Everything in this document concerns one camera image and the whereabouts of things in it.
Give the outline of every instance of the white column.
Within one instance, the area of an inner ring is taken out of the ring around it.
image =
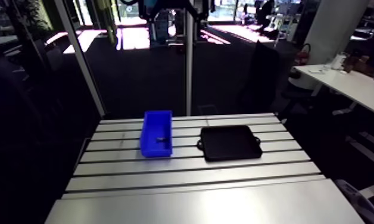
[[[369,0],[322,0],[305,43],[311,45],[308,64],[323,64],[343,51],[359,24]],[[304,89],[316,82],[306,76],[289,81]]]

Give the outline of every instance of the office furniture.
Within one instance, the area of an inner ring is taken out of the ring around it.
[[[139,151],[143,119],[101,120],[46,223],[363,223],[272,113],[174,117],[173,154]],[[209,163],[202,127],[248,125],[260,159]]]
[[[243,113],[268,112],[276,95],[279,53],[257,42],[251,58],[248,78],[238,94],[237,102]]]
[[[351,112],[357,104],[374,112],[374,79],[372,77],[361,74],[357,71],[351,71],[349,74],[343,74],[338,70],[325,69],[324,65],[298,66],[295,67],[302,74],[307,75],[319,82],[312,96],[316,96],[322,85],[325,85],[349,99],[353,103],[345,109],[333,111],[334,115],[345,114]],[[360,132],[364,138],[374,144],[374,137],[367,132]],[[357,142],[351,136],[347,136],[346,140],[362,154],[374,162],[374,153],[365,146]],[[374,196],[374,185],[362,189],[360,191],[364,197],[370,198]]]
[[[374,112],[374,79],[357,71],[342,74],[340,71],[329,69],[324,73],[312,73],[310,71],[323,70],[324,65],[298,66],[295,67],[302,74],[307,75],[320,84],[314,90],[316,95],[321,87],[325,85],[342,93],[354,102]]]

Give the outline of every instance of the desk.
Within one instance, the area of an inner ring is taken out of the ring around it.
[[[322,73],[310,73],[310,70],[319,70],[323,68],[323,65],[314,65],[314,66],[298,66],[295,67],[302,74],[312,77],[313,79],[320,82],[319,90],[321,85],[326,85],[346,97],[350,98],[354,102],[361,104],[370,111],[374,112],[374,79],[365,76],[357,71],[352,71],[349,74],[342,74],[336,70],[328,70]],[[364,136],[368,141],[374,144],[374,137],[367,132],[360,132],[360,135]],[[374,153],[371,150],[367,149],[364,145],[357,142],[350,136],[346,137],[346,140],[362,154],[368,157],[374,162]],[[374,196],[374,185],[362,189],[360,193],[365,198],[370,198]]]
[[[374,80],[357,71],[342,74],[329,69],[325,73],[310,73],[310,70],[322,69],[323,65],[295,67],[302,74],[312,77],[321,84],[342,93],[351,100],[374,112]]]
[[[46,223],[363,223],[272,113],[174,117],[173,154],[144,158],[142,119],[102,120]],[[248,125],[258,159],[210,162],[202,127]]]

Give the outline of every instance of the cable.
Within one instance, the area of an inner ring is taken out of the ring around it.
[[[120,0],[125,5],[134,5],[138,2],[138,0],[131,0],[130,2],[126,2],[125,0]]]

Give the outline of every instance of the vertical metal frame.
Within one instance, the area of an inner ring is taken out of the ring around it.
[[[236,22],[236,15],[237,15],[237,8],[238,8],[238,2],[240,0],[236,0],[236,5],[234,6],[234,12],[233,12],[233,22]]]
[[[94,79],[90,73],[89,67],[86,62],[86,58],[84,57],[84,53],[82,51],[82,48],[80,47],[79,41],[77,40],[76,32],[74,31],[73,26],[71,25],[70,17],[67,13],[65,4],[63,0],[55,0],[55,4],[61,17],[63,26],[65,27],[65,30],[68,34],[70,43],[73,45],[77,62],[79,63],[79,66],[82,70],[84,79],[86,80],[88,89],[90,90],[96,109],[98,110],[99,115],[103,117],[105,115],[104,106],[101,102],[101,98],[99,97],[98,90],[94,85]]]
[[[194,19],[185,10],[186,15],[186,116],[191,116],[192,98],[192,42],[194,32]]]

